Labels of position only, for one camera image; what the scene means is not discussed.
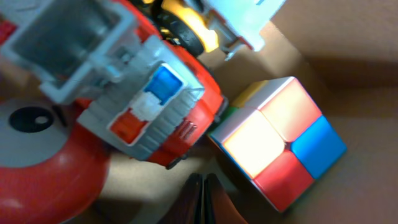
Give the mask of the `multicolour puzzle cube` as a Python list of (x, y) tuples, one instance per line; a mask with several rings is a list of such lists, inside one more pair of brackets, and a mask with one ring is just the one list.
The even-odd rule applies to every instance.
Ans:
[(209, 137), (278, 212), (347, 150), (296, 77), (250, 84)]

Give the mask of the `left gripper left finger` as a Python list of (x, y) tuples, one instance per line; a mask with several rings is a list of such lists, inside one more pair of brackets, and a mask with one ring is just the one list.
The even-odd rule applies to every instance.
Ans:
[(192, 173), (158, 224), (200, 224), (202, 193), (203, 176)]

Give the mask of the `yellow grey toy dump truck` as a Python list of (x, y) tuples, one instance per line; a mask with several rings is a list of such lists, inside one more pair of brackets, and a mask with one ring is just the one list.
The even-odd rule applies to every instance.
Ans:
[(133, 0), (161, 36), (194, 57), (220, 49), (229, 60), (243, 46), (265, 46), (261, 30), (285, 0)]

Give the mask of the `red toy fire truck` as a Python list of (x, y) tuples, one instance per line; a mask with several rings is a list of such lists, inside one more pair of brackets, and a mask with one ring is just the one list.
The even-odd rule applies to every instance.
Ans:
[(121, 152), (168, 169), (227, 107), (208, 69), (128, 1), (2, 1), (1, 53)]

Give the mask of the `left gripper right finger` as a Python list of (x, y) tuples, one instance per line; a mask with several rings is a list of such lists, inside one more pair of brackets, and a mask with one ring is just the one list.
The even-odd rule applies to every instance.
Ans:
[(248, 224), (214, 173), (204, 181), (205, 224)]

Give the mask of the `red round toy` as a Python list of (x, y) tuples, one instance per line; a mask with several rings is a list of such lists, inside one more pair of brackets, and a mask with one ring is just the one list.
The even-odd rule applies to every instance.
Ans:
[(1, 102), (1, 223), (63, 223), (99, 196), (109, 153), (77, 123), (82, 111), (45, 98)]

